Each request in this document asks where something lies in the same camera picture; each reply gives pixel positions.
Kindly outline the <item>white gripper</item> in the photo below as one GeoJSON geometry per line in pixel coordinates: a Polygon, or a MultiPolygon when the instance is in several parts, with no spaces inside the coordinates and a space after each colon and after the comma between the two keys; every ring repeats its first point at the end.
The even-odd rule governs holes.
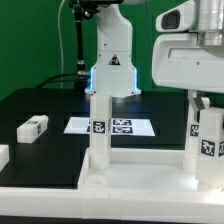
{"type": "Polygon", "coordinates": [[[205,92],[224,93],[224,0],[187,0],[156,19],[152,78],[187,89],[189,120],[200,121],[205,92]]]}

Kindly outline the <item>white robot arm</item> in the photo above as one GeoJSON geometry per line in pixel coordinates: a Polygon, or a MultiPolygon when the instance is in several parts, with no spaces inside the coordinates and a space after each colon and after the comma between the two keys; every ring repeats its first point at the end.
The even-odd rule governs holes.
{"type": "MultiPolygon", "coordinates": [[[[133,28],[119,5],[145,1],[69,0],[81,18],[97,19],[97,61],[88,94],[140,93],[131,56],[133,28]]],[[[224,93],[224,0],[187,0],[160,14],[155,27],[160,36],[152,51],[152,79],[158,86],[186,89],[194,119],[200,120],[203,94],[224,93]]]]}

